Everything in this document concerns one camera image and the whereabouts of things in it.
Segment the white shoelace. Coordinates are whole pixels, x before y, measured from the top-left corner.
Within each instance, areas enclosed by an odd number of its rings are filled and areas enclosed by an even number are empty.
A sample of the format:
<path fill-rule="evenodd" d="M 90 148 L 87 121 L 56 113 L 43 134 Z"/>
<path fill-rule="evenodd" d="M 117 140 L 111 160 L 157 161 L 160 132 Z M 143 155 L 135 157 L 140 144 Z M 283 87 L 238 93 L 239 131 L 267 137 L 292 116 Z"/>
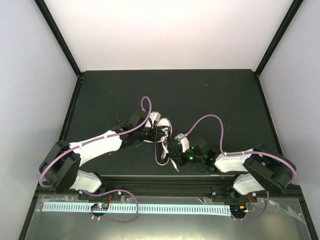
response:
<path fill-rule="evenodd" d="M 169 126 L 160 126 L 150 129 L 147 132 L 146 140 L 147 143 L 154 144 L 154 159 L 157 165 L 165 166 L 171 163 L 174 169 L 179 173 L 177 164 L 170 157 L 169 153 L 169 139 L 172 136 L 172 128 Z M 157 144 L 161 144 L 162 154 L 160 160 L 158 160 Z"/>

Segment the black sneaker white sole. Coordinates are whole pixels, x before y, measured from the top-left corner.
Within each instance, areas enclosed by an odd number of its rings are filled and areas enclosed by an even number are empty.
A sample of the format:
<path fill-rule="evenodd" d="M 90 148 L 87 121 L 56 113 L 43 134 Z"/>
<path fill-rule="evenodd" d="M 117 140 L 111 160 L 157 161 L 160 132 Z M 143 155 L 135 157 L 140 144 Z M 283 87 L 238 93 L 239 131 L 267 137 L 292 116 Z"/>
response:
<path fill-rule="evenodd" d="M 166 135 L 161 138 L 161 141 L 154 143 L 154 159 L 155 162 L 159 166 L 165 166 L 169 163 L 169 140 L 172 136 L 173 127 L 170 120 L 166 117 L 162 117 L 159 121 L 155 124 L 154 127 L 165 127 L 166 128 Z M 162 153 L 160 156 L 160 160 L 158 160 L 158 150 L 157 146 L 162 147 Z"/>

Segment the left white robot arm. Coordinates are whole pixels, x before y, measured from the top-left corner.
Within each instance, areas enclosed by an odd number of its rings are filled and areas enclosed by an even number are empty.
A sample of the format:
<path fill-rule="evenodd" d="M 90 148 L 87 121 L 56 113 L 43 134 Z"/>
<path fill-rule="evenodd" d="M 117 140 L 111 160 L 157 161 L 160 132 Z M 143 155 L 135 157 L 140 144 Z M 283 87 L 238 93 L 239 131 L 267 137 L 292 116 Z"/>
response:
<path fill-rule="evenodd" d="M 42 187 L 53 188 L 56 193 L 81 190 L 101 200 L 107 195 L 107 186 L 99 174 L 80 170 L 82 165 L 106 153 L 127 148 L 136 141 L 160 143 L 161 158 L 165 159 L 171 135 L 172 124 L 167 118 L 158 112 L 137 110 L 128 121 L 99 136 L 73 143 L 56 142 L 39 167 L 39 183 Z"/>

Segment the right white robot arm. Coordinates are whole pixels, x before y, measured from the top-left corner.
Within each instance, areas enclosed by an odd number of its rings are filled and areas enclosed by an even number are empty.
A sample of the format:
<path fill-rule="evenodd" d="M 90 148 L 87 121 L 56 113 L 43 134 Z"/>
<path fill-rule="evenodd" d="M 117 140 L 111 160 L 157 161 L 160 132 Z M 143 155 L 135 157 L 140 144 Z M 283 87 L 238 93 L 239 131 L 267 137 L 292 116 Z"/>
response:
<path fill-rule="evenodd" d="M 291 161 L 264 144 L 222 153 L 213 151 L 206 142 L 198 146 L 184 144 L 181 150 L 171 151 L 169 158 L 175 168 L 195 164 L 205 173 L 233 174 L 227 195 L 234 202 L 260 191 L 281 195 L 297 176 L 297 168 Z"/>

